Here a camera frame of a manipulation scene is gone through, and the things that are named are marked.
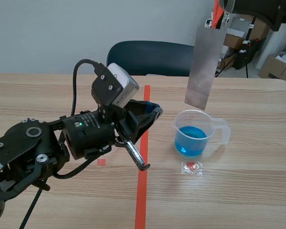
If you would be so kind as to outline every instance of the black chair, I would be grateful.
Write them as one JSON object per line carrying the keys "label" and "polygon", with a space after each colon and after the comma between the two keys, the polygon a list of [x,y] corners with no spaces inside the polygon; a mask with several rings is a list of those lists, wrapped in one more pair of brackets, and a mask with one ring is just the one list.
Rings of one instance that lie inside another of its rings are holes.
{"label": "black chair", "polygon": [[116,63],[130,75],[189,76],[194,47],[153,41],[115,44],[107,56],[107,66]]}

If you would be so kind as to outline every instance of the red tape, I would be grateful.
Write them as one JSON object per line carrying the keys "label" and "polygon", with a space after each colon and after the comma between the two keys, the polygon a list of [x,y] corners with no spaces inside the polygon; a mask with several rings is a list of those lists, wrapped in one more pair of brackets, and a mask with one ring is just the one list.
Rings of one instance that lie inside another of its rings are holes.
{"label": "red tape", "polygon": [[[151,86],[144,87],[144,100],[150,101]],[[148,155],[148,130],[142,135],[140,143],[140,154],[147,164]],[[146,225],[146,193],[147,193],[147,170],[139,171],[138,188],[137,188],[137,204],[135,209],[135,229],[145,229]]]}

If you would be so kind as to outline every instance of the blue liquid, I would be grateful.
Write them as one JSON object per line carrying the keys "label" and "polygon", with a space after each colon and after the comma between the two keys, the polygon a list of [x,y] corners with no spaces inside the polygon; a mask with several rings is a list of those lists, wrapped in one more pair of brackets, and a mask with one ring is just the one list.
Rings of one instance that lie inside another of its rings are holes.
{"label": "blue liquid", "polygon": [[[179,129],[182,133],[189,137],[205,138],[206,134],[199,128],[194,126],[184,126]],[[191,139],[177,131],[175,137],[175,146],[177,150],[185,156],[197,156],[201,154],[207,144],[208,139]]]}

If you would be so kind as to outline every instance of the table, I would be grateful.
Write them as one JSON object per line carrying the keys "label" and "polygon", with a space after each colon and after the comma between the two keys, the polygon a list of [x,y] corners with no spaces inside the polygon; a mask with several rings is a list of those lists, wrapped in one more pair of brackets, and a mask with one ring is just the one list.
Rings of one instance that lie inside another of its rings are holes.
{"label": "table", "polygon": [[[93,110],[94,76],[78,77],[78,106]],[[204,177],[181,174],[190,160],[174,149],[174,117],[183,110],[185,77],[135,77],[143,99],[164,110],[149,131],[147,229],[286,229],[286,82],[215,78],[206,111],[231,127],[226,148],[208,146],[200,162]],[[24,117],[52,121],[70,113],[71,75],[0,74],[0,136]],[[27,224],[30,229],[133,229],[138,169],[123,149],[92,163],[69,180],[50,178]],[[61,173],[83,160],[72,160]],[[6,203],[0,229],[19,227],[37,189]]]}

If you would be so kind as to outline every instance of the measuring cup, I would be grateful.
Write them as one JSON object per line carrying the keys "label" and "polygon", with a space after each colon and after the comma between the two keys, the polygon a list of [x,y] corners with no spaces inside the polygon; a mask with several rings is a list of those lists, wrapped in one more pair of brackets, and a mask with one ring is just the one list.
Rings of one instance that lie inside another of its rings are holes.
{"label": "measuring cup", "polygon": [[182,111],[174,121],[177,129],[175,135],[176,149],[185,156],[197,156],[201,154],[209,139],[217,129],[222,130],[222,144],[228,144],[231,130],[226,120],[212,118],[208,114],[197,111]]}

